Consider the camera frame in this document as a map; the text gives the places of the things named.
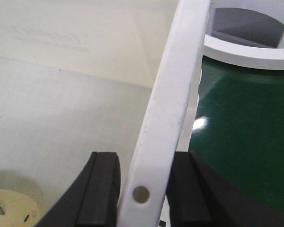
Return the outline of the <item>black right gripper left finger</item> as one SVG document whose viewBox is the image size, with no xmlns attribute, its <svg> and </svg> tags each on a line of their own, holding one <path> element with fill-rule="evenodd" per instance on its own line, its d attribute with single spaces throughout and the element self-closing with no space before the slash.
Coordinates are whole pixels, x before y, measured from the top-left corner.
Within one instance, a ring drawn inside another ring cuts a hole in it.
<svg viewBox="0 0 284 227">
<path fill-rule="evenodd" d="M 76 180 L 37 226 L 115 227 L 120 189 L 118 155 L 93 152 Z"/>
</svg>

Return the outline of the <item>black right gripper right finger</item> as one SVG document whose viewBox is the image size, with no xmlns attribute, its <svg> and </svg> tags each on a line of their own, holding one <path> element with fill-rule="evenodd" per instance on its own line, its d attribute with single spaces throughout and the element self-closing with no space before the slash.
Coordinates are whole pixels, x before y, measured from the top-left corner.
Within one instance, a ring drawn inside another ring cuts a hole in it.
<svg viewBox="0 0 284 227">
<path fill-rule="evenodd" d="M 195 152 L 176 152 L 167 187 L 173 227 L 284 227 L 284 214 L 237 189 Z"/>
</svg>

